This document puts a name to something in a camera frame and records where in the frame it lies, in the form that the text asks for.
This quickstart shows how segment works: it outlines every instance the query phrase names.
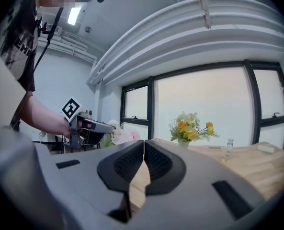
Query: black cable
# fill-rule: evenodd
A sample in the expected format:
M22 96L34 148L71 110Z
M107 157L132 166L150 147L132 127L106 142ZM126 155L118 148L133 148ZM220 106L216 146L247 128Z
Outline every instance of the black cable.
M32 76L34 75L34 72L35 72L35 70L36 70L38 64L40 63L42 57L44 56L44 53L46 52L48 46L50 45L50 40L51 40L51 38L53 37L53 35L54 35L54 33L55 33L55 29L56 29L56 27L57 27L57 24L59 23L59 19L60 19L60 16L61 16L62 11L63 11L63 7L60 7L60 8L59 8L59 11L57 12L57 15L56 15L55 21L54 21L54 23L53 23L53 26L51 27L51 29L50 29L50 31L49 31L49 34L48 34L48 37L47 37L47 44L46 44L46 46L45 46L45 48L44 48L44 50L43 50L43 52L42 52L40 58L37 60L37 63L36 63L36 65L35 65L35 67L34 67L34 69L33 69L33 71L32 71L31 78L30 78L29 83L28 83L27 88L26 88L26 94L24 95L24 97L23 97L23 99L22 99L22 101L21 101L21 108L20 108L19 112L17 113L16 120L15 120L15 122L13 122L14 125L12 125L12 128L16 127L16 125L17 125L18 122L19 122L20 115L21 115L21 112L22 112L22 110L23 110L23 106L24 106L25 101L26 101L26 99L27 99L28 92L29 92L29 89L30 89L30 86L31 86L31 83L32 83Z

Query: flower pot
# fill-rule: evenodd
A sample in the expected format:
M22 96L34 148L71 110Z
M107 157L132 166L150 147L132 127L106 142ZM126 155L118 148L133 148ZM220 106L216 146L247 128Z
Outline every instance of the flower pot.
M190 142L184 139L177 139L179 147L188 149Z

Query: person's arm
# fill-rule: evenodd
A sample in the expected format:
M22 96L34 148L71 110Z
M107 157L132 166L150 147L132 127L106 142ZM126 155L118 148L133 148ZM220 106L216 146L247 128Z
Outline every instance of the person's arm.
M46 133L64 135L67 138L70 136L68 121L44 107L32 92L28 92L20 118L28 125Z

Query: window frame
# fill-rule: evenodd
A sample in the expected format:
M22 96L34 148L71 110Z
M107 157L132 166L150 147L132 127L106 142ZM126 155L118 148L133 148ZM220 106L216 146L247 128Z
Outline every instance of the window frame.
M221 68L231 68L231 67L244 67L248 75L250 82L250 89L253 100L253 134L251 144L259 142L260 131L262 127L268 127L272 125L277 125L284 123L284 115L278 116L275 118L265 118L262 119L261 115L261 98L260 92L257 84L257 79L253 70L275 70L278 73L279 80L284 89L284 74L282 72L281 66L277 62L265 62L265 61L249 61L247 59L242 61L229 61L229 62L219 62L219 63L210 63L199 66L192 66L183 69L178 69L175 71L166 72L157 76L151 76L148 79L144 79L139 82L132 83L130 85L124 86L122 88L122 98L121 98L121 113L120 113L120 123L127 122L132 124L139 124L148 126L148 139L152 139L154 135L154 110L155 110L155 90L154 90L154 81L169 78L177 75L182 75L191 72L198 72L203 70L211 69L221 69ZM144 119L133 119L125 118L125 95L128 91L135 90L138 88L148 86L148 98L147 98L147 120Z

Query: person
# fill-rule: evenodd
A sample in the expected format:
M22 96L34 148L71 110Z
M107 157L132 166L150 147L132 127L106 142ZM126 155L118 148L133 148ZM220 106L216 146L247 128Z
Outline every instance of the person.
M34 58L38 42L38 30L35 27L36 9L73 7L77 2L86 1L89 0L16 0L0 23L0 56L16 80L28 91L25 101L20 104L12 119L11 125L15 126L14 129L19 131L17 120L21 118L34 128L69 138L67 120L48 110L33 96ZM77 130L80 129L81 123L77 123Z

